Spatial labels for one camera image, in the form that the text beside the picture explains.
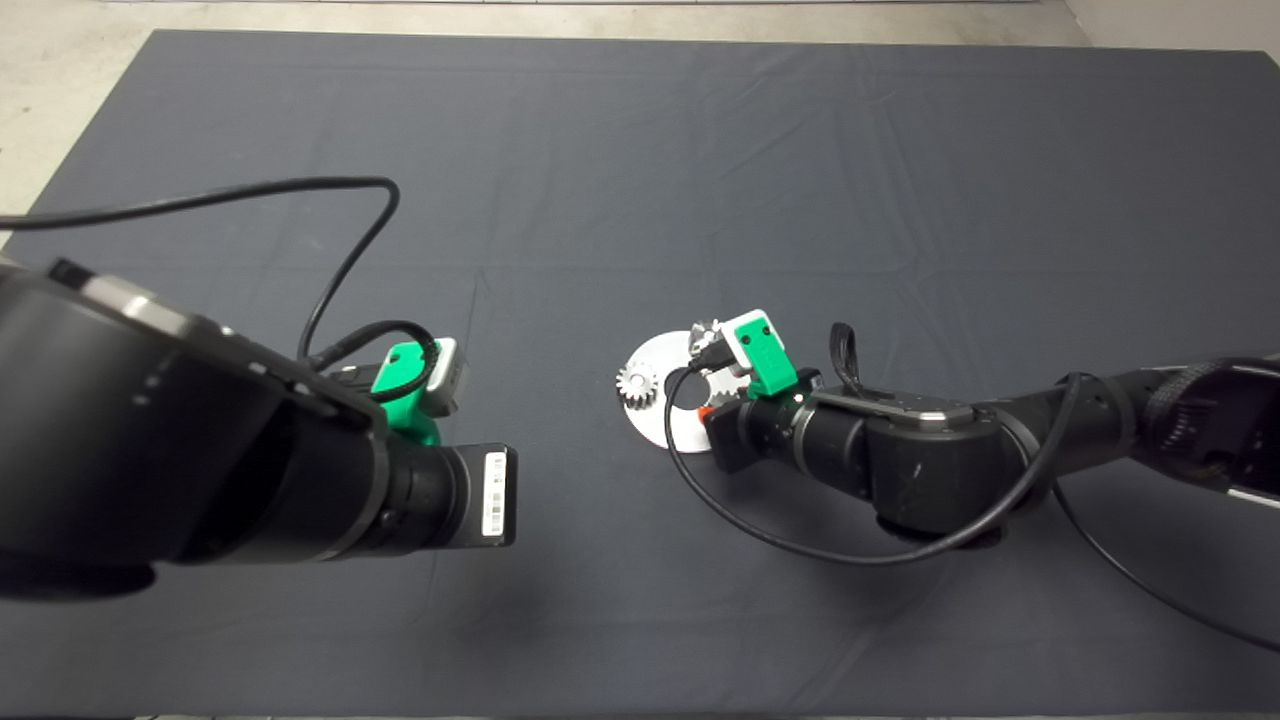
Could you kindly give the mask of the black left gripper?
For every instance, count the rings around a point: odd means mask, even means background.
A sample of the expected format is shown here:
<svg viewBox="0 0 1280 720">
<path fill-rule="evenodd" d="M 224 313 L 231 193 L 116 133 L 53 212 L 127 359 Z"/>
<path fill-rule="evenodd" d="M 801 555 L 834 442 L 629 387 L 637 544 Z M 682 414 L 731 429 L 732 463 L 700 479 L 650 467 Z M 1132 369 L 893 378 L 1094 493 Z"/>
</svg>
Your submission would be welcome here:
<svg viewBox="0 0 1280 720">
<path fill-rule="evenodd" d="M 462 445 L 451 452 L 457 491 L 451 547 L 511 547 L 517 538 L 517 451 L 508 445 Z"/>
</svg>

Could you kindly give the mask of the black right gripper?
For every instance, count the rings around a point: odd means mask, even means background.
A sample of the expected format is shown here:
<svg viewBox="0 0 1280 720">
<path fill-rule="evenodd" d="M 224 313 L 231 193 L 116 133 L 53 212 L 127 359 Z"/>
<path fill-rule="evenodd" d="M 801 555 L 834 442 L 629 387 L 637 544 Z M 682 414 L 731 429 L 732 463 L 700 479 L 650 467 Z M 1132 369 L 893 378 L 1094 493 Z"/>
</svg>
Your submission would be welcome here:
<svg viewBox="0 0 1280 720">
<path fill-rule="evenodd" d="M 796 468 L 794 425 L 797 406 L 773 398 L 736 400 L 718 409 L 698 409 L 707 421 L 714 465 L 733 474 L 755 462 L 772 461 Z"/>
</svg>

